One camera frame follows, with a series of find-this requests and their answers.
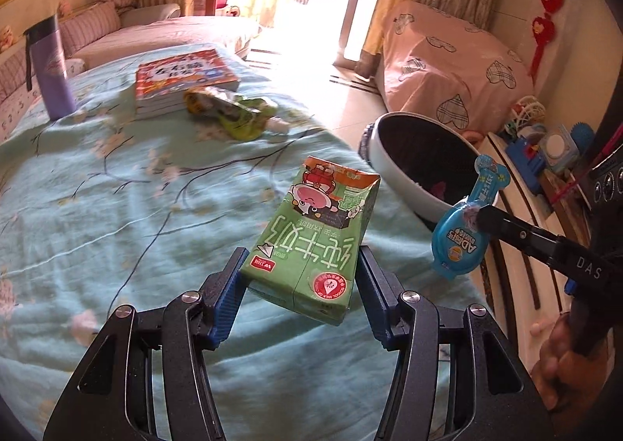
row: blue spiky ball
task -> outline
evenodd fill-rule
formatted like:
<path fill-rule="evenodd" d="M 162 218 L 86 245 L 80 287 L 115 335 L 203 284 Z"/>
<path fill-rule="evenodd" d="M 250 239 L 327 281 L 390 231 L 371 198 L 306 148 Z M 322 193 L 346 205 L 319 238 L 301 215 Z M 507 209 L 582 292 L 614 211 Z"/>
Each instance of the blue spiky ball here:
<path fill-rule="evenodd" d="M 587 123 L 576 123 L 571 129 L 571 139 L 575 142 L 580 154 L 584 154 L 593 142 L 595 132 Z"/>

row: purple bottle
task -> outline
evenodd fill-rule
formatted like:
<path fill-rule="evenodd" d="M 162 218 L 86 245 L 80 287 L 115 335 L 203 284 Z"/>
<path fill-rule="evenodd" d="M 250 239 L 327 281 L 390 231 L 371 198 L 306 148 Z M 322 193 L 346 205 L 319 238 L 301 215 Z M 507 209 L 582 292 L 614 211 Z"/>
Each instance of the purple bottle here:
<path fill-rule="evenodd" d="M 60 41 L 56 14 L 28 28 L 26 36 L 26 87 L 32 90 L 34 64 L 37 81 L 51 121 L 76 111 L 74 99 L 67 84 L 65 53 Z"/>

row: red rectangular logo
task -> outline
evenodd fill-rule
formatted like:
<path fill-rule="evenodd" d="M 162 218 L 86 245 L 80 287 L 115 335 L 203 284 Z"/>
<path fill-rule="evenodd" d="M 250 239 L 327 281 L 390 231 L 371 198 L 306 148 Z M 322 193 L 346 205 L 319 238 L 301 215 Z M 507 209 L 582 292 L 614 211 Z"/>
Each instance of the red rectangular logo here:
<path fill-rule="evenodd" d="M 272 272 L 274 266 L 275 262 L 272 260 L 261 258 L 257 255 L 253 257 L 253 260 L 251 260 L 251 267 L 255 267 L 256 269 L 261 269 L 266 272 Z"/>

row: silver screw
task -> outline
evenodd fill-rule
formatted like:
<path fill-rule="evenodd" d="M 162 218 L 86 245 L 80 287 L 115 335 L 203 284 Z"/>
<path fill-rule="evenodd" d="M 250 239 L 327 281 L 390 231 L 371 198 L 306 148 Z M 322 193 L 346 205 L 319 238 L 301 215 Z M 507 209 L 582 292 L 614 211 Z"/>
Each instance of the silver screw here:
<path fill-rule="evenodd" d="M 182 294 L 182 302 L 185 304 L 192 304 L 193 302 L 198 301 L 201 298 L 201 295 L 198 291 L 187 291 Z"/>
<path fill-rule="evenodd" d="M 127 304 L 119 306 L 114 310 L 114 315 L 117 318 L 127 318 L 130 314 L 132 314 L 132 306 L 129 306 Z"/>
<path fill-rule="evenodd" d="M 419 302 L 420 301 L 420 294 L 415 292 L 415 291 L 403 291 L 403 300 L 405 302 Z"/>
<path fill-rule="evenodd" d="M 478 316 L 479 318 L 482 318 L 487 313 L 485 307 L 480 304 L 473 304 L 469 306 L 469 310 L 471 310 L 474 316 Z"/>

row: book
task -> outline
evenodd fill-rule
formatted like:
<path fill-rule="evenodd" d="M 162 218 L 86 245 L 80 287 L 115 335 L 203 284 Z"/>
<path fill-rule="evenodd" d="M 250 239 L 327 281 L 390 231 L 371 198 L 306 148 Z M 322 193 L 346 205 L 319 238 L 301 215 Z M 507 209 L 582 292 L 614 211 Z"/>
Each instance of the book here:
<path fill-rule="evenodd" d="M 235 91 L 239 82 L 216 49 L 140 64 L 136 71 L 136 118 L 186 109 L 183 93 L 191 87 L 215 85 Z"/>

